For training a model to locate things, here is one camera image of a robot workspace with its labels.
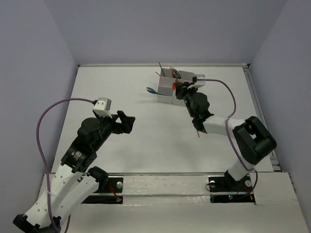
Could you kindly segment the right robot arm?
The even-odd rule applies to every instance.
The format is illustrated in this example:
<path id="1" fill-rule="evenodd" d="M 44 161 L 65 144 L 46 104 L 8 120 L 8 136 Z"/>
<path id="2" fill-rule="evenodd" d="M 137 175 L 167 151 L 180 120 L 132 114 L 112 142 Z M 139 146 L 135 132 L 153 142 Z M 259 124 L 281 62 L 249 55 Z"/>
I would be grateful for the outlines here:
<path id="1" fill-rule="evenodd" d="M 256 116 L 242 120 L 233 119 L 232 114 L 226 118 L 212 114 L 207 96 L 198 92 L 205 82 L 205 79 L 194 78 L 191 83 L 175 82 L 173 88 L 176 98 L 184 102 L 197 133 L 227 136 L 237 161 L 218 181 L 210 181 L 208 185 L 214 192 L 222 189 L 233 191 L 250 172 L 257 172 L 255 166 L 276 148 L 276 141 Z M 210 151 L 205 151 L 191 134 L 182 131 L 185 127 L 182 119 L 183 116 L 174 115 L 166 121 L 160 121 L 155 125 L 159 133 L 151 128 L 151 122 L 148 121 L 142 126 L 138 139 L 123 147 L 123 154 L 128 155 L 131 161 L 145 157 L 176 158 L 178 166 L 180 159 L 192 163 L 200 155 L 209 157 Z"/>

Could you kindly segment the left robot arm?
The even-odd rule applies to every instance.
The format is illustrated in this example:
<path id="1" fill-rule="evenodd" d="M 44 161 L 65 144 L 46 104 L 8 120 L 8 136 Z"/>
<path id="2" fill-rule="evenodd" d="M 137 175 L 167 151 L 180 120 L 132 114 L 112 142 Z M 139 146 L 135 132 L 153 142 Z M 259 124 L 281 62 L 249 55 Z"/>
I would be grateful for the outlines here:
<path id="1" fill-rule="evenodd" d="M 25 233 L 58 233 L 75 208 L 91 193 L 107 188 L 108 173 L 90 167 L 111 134 L 130 133 L 135 117 L 118 111 L 112 116 L 86 118 L 44 193 L 13 224 Z"/>

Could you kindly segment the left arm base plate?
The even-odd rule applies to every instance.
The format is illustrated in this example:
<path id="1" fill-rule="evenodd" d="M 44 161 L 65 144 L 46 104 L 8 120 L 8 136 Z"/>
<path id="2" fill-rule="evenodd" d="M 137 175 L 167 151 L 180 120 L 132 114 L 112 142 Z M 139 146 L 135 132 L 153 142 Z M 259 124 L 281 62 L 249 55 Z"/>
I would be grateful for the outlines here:
<path id="1" fill-rule="evenodd" d="M 100 183 L 98 190 L 89 195 L 82 204 L 123 204 L 123 177 L 111 176 L 108 183 Z"/>

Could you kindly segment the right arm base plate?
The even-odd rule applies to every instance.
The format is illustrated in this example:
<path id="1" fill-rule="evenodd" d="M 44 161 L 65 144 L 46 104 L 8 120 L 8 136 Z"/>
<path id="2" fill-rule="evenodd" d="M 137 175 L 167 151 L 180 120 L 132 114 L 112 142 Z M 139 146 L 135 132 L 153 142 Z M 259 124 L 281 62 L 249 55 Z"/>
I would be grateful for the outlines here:
<path id="1" fill-rule="evenodd" d="M 211 203 L 256 203 L 250 176 L 234 184 L 226 183 L 224 176 L 211 176 L 205 189 L 210 193 Z"/>

